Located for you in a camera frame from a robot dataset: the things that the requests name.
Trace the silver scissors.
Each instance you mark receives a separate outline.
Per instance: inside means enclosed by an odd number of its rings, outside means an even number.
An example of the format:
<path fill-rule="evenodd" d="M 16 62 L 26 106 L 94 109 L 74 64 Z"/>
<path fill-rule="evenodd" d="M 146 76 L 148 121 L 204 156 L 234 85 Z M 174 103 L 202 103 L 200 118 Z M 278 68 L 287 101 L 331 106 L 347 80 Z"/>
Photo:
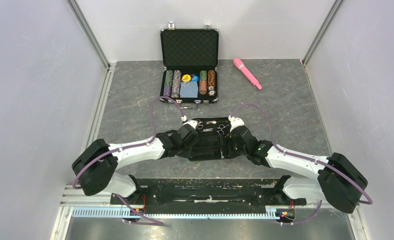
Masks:
<path fill-rule="evenodd" d="M 217 123 L 215 120 L 202 121 L 200 119 L 197 119 L 196 121 L 197 121 L 197 127 L 196 127 L 197 130 L 202 130 L 204 126 L 213 125 Z"/>

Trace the purple handled scissors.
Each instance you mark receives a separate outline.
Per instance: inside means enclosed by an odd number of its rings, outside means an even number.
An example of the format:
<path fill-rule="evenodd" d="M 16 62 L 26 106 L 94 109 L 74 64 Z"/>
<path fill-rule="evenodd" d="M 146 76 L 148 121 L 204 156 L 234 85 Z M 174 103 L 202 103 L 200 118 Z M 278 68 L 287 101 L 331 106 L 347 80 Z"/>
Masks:
<path fill-rule="evenodd" d="M 218 135 L 225 135 L 226 134 L 226 130 L 229 127 L 229 125 L 224 125 L 224 124 L 220 124 L 219 126 L 217 126 L 216 128 L 205 128 L 202 129 L 203 133 L 209 133 L 209 132 L 216 132 Z"/>

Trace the black zippered tool pouch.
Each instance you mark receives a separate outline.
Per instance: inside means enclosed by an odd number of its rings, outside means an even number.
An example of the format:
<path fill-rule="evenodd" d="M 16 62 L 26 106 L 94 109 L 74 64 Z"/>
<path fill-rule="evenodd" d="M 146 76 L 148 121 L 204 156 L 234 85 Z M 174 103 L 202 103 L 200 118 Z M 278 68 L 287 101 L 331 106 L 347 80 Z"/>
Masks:
<path fill-rule="evenodd" d="M 209 124 L 204 126 L 203 129 L 216 128 L 220 124 L 229 125 L 227 117 L 215 117 L 215 118 L 197 118 L 202 121 L 216 121 L 216 124 Z M 230 126 L 226 130 L 226 134 L 230 132 Z M 225 135 L 218 135 L 214 132 L 202 132 L 197 130 L 198 141 L 191 150 L 190 161 L 209 161 L 209 160 L 221 160 L 221 159 L 232 159 L 225 158 Z"/>

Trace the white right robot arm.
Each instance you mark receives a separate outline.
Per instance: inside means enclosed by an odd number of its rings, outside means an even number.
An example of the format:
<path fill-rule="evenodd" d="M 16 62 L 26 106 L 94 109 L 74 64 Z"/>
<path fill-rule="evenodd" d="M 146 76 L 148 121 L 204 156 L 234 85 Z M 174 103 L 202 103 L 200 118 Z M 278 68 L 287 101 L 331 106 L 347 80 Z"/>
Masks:
<path fill-rule="evenodd" d="M 351 214 L 362 203 L 368 181 L 341 153 L 316 156 L 289 151 L 271 141 L 257 140 L 245 126 L 233 127 L 229 138 L 234 149 L 253 164 L 303 176 L 291 177 L 274 189 L 274 199 L 280 204 L 291 199 L 318 199 Z"/>

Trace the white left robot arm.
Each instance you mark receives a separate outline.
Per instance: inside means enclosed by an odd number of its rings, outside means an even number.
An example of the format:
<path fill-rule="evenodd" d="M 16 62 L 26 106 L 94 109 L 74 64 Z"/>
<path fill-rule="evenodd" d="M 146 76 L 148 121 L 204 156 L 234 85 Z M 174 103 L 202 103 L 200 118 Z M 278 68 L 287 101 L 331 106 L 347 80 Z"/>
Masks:
<path fill-rule="evenodd" d="M 104 191 L 119 194 L 130 204 L 135 204 L 141 200 L 142 190 L 132 176 L 119 174 L 117 170 L 190 150 L 198 141 L 196 127 L 197 121 L 189 120 L 179 130 L 160 132 L 155 138 L 126 144 L 107 144 L 104 139 L 97 139 L 73 162 L 75 178 L 72 187 L 83 190 L 86 196 Z"/>

